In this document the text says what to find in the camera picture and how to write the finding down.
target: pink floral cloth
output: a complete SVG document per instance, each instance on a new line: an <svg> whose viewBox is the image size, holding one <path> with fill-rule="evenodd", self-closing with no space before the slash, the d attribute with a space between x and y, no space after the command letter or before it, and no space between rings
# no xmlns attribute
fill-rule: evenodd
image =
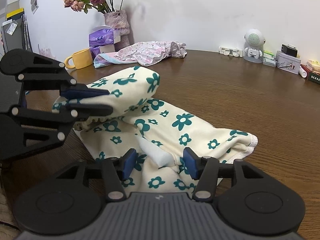
<svg viewBox="0 0 320 240"><path fill-rule="evenodd" d="M111 64L139 63L142 66L154 65L167 57L183 58L187 54L185 43L147 41L138 42L118 52L98 54L94 67L100 68Z"/></svg>
<svg viewBox="0 0 320 240"><path fill-rule="evenodd" d="M147 41L138 42L118 51L120 60L136 60L142 66L150 66L167 57L185 57L186 44L179 42Z"/></svg>

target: black cable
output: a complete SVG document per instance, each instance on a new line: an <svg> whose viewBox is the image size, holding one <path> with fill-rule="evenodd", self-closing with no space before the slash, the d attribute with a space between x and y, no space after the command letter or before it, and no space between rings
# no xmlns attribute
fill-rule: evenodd
<svg viewBox="0 0 320 240"><path fill-rule="evenodd" d="M6 222L0 221L0 225L5 225L5 226L7 226L7 227L10 227L10 228L13 228L13 229L16 229L16 230L20 231L20 229L17 228L16 226L14 226L14 225L12 225L12 224L9 224L9 223L6 223Z"/></svg>

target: folded fabric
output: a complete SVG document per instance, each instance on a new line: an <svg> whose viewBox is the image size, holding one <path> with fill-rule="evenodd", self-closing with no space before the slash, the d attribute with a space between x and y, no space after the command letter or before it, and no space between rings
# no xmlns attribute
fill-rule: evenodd
<svg viewBox="0 0 320 240"><path fill-rule="evenodd" d="M94 59L94 67L111 64L139 63L142 66L154 65L167 57L185 57L186 45L179 42L148 41L138 42L116 53L102 53Z"/></svg>
<svg viewBox="0 0 320 240"><path fill-rule="evenodd" d="M183 149L198 156L233 163L252 153L257 138L247 132L215 128L208 122L165 101L152 98L160 76L144 67L132 67L104 77L88 87L107 89L108 96L78 99L78 103L110 105L108 117L91 117L75 125L76 134L96 161L121 157L130 148L139 153L125 191L188 192L197 181L184 165ZM70 103L58 98L53 111Z"/></svg>

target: white cable organizer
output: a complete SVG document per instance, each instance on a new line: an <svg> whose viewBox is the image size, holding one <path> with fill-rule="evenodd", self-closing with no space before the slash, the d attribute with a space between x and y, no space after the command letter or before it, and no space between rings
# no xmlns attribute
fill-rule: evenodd
<svg viewBox="0 0 320 240"><path fill-rule="evenodd" d="M243 57L242 49L229 49L227 47L219 47L219 53L226 56Z"/></svg>

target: pink rose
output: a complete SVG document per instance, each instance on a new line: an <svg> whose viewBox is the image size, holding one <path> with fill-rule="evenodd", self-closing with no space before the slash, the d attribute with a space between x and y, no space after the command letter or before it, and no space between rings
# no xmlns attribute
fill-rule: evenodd
<svg viewBox="0 0 320 240"><path fill-rule="evenodd" d="M90 0L93 5L98 5L104 3L104 0Z"/></svg>
<svg viewBox="0 0 320 240"><path fill-rule="evenodd" d="M84 2L79 2L79 1L74 1L73 4L71 5L71 9L76 11L76 12L81 12L84 7Z"/></svg>
<svg viewBox="0 0 320 240"><path fill-rule="evenodd" d="M63 0L63 1L64 1L64 7L67 8L67 7L71 7L71 5L75 0Z"/></svg>

